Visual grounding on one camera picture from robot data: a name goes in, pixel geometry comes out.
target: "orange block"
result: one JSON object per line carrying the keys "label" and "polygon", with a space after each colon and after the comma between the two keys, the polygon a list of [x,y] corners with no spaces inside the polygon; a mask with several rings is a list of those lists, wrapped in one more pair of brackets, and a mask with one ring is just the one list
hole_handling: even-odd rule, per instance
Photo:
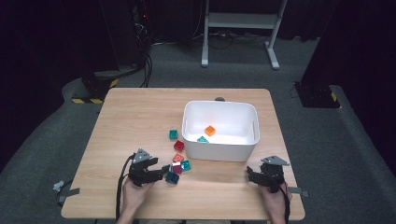
{"label": "orange block", "polygon": [[183,160],[184,160],[184,157],[182,155],[178,154],[178,153],[173,158],[174,162],[183,161]]}
{"label": "orange block", "polygon": [[208,126],[205,128],[205,133],[209,136],[212,136],[216,132],[216,129],[214,129],[212,126]]}

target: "white metal frame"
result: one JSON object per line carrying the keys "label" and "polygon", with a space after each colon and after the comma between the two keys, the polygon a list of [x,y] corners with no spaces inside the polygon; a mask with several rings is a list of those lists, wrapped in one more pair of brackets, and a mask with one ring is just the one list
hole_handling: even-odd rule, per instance
{"label": "white metal frame", "polygon": [[283,12],[288,0],[282,0],[279,11],[275,15],[265,14],[241,14],[241,13],[210,13],[209,0],[206,0],[205,9],[205,29],[204,29],[204,44],[202,49],[202,67],[209,65],[209,48],[208,36],[209,27],[229,27],[229,28],[255,28],[255,29],[272,29],[271,39],[265,42],[265,48],[271,61],[274,70],[279,69],[279,63],[274,52],[274,43],[276,35],[282,22]]}

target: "white plastic bin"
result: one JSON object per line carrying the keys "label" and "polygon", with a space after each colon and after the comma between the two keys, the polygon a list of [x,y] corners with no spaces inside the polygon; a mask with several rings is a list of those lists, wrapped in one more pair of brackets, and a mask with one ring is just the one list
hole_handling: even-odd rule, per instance
{"label": "white plastic bin", "polygon": [[[216,130],[211,136],[209,125]],[[236,102],[188,102],[181,132],[187,156],[199,160],[247,161],[260,140],[256,108]],[[208,143],[199,142],[201,136]]]}

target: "human hand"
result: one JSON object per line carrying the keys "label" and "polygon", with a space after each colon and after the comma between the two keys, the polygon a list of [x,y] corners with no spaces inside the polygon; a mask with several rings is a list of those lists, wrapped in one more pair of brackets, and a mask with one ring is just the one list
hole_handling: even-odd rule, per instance
{"label": "human hand", "polygon": [[[283,191],[288,195],[289,201],[291,200],[291,194],[288,189],[288,184],[283,183],[280,185]],[[285,198],[281,190],[276,193],[271,193],[268,187],[259,185],[260,191],[262,192],[262,199],[265,205],[265,211],[271,218],[273,224],[286,223],[285,220]]]}
{"label": "human hand", "polygon": [[134,214],[146,199],[149,190],[154,186],[154,183],[147,183],[142,187],[138,187],[132,182],[130,178],[126,178],[122,186],[122,211],[117,224],[128,223],[131,224],[134,220]]}

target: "plastic cube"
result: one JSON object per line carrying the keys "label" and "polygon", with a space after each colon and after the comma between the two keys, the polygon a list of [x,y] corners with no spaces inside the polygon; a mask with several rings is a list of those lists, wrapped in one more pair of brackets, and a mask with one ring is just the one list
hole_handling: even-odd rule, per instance
{"label": "plastic cube", "polygon": [[181,161],[181,169],[184,171],[189,171],[191,169],[191,165],[189,161]]}
{"label": "plastic cube", "polygon": [[168,182],[168,183],[170,183],[170,184],[177,184],[179,178],[180,178],[180,177],[178,176],[178,174],[169,172],[169,173],[166,175],[165,181]]}
{"label": "plastic cube", "polygon": [[207,126],[207,128],[205,128],[205,133],[209,136],[212,136],[214,133],[216,132],[216,129],[214,129],[212,126]]}
{"label": "plastic cube", "polygon": [[184,160],[184,157],[182,155],[178,154],[178,153],[173,158],[174,162],[183,161],[183,160]]}
{"label": "plastic cube", "polygon": [[200,138],[197,139],[197,142],[201,142],[201,143],[209,143],[209,141],[207,141],[206,138],[204,138],[203,136],[201,136]]}
{"label": "plastic cube", "polygon": [[177,140],[174,144],[174,149],[179,152],[182,152],[184,149],[184,143]]}
{"label": "plastic cube", "polygon": [[169,138],[170,139],[177,139],[177,130],[169,131]]}
{"label": "plastic cube", "polygon": [[180,162],[172,163],[172,172],[175,174],[181,174],[183,172]]}

